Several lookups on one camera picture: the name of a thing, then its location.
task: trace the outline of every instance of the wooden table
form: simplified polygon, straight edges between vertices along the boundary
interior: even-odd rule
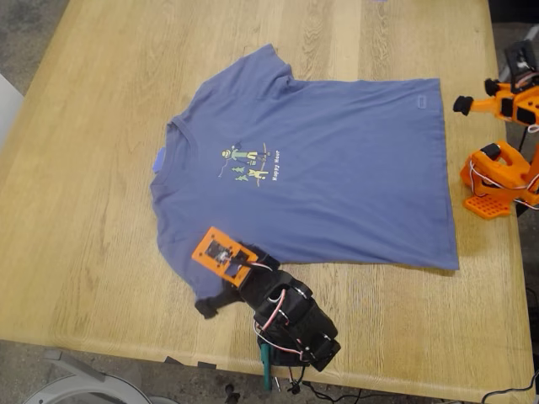
[[[529,383],[516,220],[465,210],[458,178],[504,137],[491,116],[451,112],[497,73],[479,0],[72,0],[0,155],[0,338],[262,372],[248,307],[205,321],[160,256],[148,185],[167,121],[266,43],[303,80],[440,77],[445,105],[461,270],[286,266],[343,346],[306,378],[467,401]]]

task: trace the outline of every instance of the concrete floor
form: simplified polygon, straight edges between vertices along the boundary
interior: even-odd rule
[[[45,48],[61,17],[67,0],[2,0],[0,1],[0,72],[22,93],[26,93]],[[526,24],[495,24],[494,38],[498,59],[503,61],[503,49],[523,38]],[[508,125],[508,138],[514,146],[520,140],[521,128]],[[524,154],[532,154],[535,142],[526,143]],[[539,214],[525,213],[519,219],[520,242],[525,266],[526,283],[539,290]],[[32,392],[63,375],[62,371],[41,359],[43,348],[21,343],[0,341],[0,404],[23,402]],[[199,369],[176,364],[159,364],[122,359],[94,353],[72,353],[95,369],[119,375],[133,381],[148,395],[166,396],[179,403],[224,402],[224,388],[236,386],[242,395],[240,402],[315,403],[318,399],[306,388],[292,396],[289,393],[267,393],[259,376],[220,370]],[[332,385],[315,385],[333,397],[356,394],[356,390]],[[415,396],[372,397],[364,404],[423,404],[440,400]]]

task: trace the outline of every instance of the blue t-shirt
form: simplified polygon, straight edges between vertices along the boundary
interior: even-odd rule
[[[157,244],[198,299],[210,226],[281,262],[457,269],[438,79],[301,81],[266,45],[204,82],[167,128]]]

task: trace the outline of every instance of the red and white wire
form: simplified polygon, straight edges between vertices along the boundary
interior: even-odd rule
[[[471,188],[472,188],[472,193],[474,195],[476,195],[476,193],[475,193],[475,189],[474,189],[472,173],[476,173],[480,178],[484,179],[485,181],[488,181],[489,183],[492,183],[492,184],[496,185],[498,188],[514,190],[514,191],[519,190],[519,189],[531,189],[535,185],[535,182],[539,179],[539,174],[537,174],[527,185],[522,185],[520,187],[515,187],[515,188],[507,188],[507,187],[503,186],[502,184],[497,183],[496,181],[490,179],[489,177],[486,177],[486,176],[482,175],[474,167],[475,167],[475,164],[473,164],[472,160],[470,160],[470,185],[471,185]],[[523,204],[523,205],[527,206],[530,209],[539,210],[539,206],[530,205],[530,204],[528,204],[527,202],[525,202],[522,199],[514,199],[514,201],[519,203],[519,204]]]
[[[271,313],[271,316],[269,316],[268,321],[262,327],[262,331],[266,331],[268,327],[271,325],[271,322],[275,319],[275,316],[277,316],[277,313],[279,312],[280,307],[283,306],[283,302],[285,301],[285,296],[286,296],[286,290],[283,289],[280,292],[280,298],[279,298],[279,302],[277,303],[277,307],[275,308],[275,310],[273,310],[273,313]]]
[[[271,345],[274,348],[280,349],[281,351],[290,352],[292,354],[298,354],[300,355],[300,360],[302,359],[303,352],[296,351],[295,349],[280,347],[279,345],[275,345],[274,343],[271,343],[266,338],[262,337],[259,332],[256,331],[256,326],[257,326],[257,323],[255,320],[253,320],[253,331],[258,337],[262,338],[263,341],[267,342],[269,345]]]

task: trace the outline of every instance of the graphic print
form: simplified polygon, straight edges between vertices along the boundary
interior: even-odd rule
[[[271,152],[266,149],[266,144],[262,143],[262,151],[242,150],[242,144],[240,142],[231,146],[229,149],[222,151],[221,156],[225,159],[225,164],[221,168],[221,173],[218,177],[221,177],[228,162],[232,161],[236,164],[244,164],[243,166],[234,165],[231,170],[237,174],[234,178],[236,181],[249,181],[250,178],[256,181],[256,186],[260,186],[260,180],[265,180],[269,171],[265,171],[264,167],[268,161],[268,157],[271,156]]]

